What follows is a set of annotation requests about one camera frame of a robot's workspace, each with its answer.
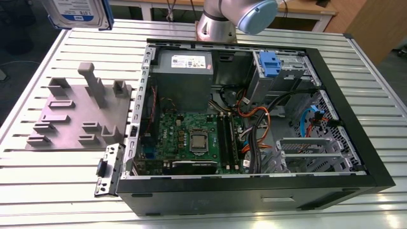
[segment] open computer tower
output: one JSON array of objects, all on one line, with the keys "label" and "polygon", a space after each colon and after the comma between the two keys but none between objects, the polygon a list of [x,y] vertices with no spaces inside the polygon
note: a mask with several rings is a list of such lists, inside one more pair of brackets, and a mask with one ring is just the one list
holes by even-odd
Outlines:
[{"label": "open computer tower", "polygon": [[137,215],[324,209],[393,186],[316,49],[148,40],[94,196]]}]

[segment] metal expansion bracket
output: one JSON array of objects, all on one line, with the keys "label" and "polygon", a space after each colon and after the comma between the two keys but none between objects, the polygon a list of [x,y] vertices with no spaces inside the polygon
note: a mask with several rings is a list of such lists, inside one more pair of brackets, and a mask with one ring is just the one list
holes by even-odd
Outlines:
[{"label": "metal expansion bracket", "polygon": [[113,144],[106,147],[104,156],[98,161],[96,175],[97,184],[94,197],[117,197],[116,188],[120,178],[120,168],[122,163],[125,146]]}]

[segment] slotted metal work surface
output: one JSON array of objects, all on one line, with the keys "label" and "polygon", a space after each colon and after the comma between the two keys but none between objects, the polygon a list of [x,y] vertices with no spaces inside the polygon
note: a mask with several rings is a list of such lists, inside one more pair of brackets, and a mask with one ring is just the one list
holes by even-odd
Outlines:
[{"label": "slotted metal work surface", "polygon": [[396,183],[378,194],[358,196],[318,211],[137,217],[118,198],[93,198],[101,151],[23,150],[45,105],[50,77],[85,84],[75,69],[79,62],[93,62],[94,75],[104,84],[121,79],[137,88],[145,39],[193,40],[193,30],[193,24],[116,20],[112,31],[74,29],[59,33],[0,129],[0,225],[341,229],[346,224],[349,228],[407,228],[405,108],[357,45],[340,34],[266,30],[257,36],[238,33],[237,40],[320,50]]}]

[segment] motherboard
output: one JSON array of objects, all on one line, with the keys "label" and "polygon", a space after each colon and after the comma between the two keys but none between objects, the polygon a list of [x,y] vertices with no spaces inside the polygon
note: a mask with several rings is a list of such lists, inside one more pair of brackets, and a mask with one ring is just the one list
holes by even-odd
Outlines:
[{"label": "motherboard", "polygon": [[237,130],[230,114],[162,113],[154,147],[142,146],[141,175],[240,174]]}]

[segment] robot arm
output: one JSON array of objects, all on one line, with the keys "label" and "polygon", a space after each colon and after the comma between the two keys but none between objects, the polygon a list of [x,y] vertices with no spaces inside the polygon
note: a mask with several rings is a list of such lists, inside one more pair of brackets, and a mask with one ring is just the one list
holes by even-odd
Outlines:
[{"label": "robot arm", "polygon": [[205,0],[197,24],[201,41],[233,42],[236,29],[257,34],[272,22],[281,0]]}]

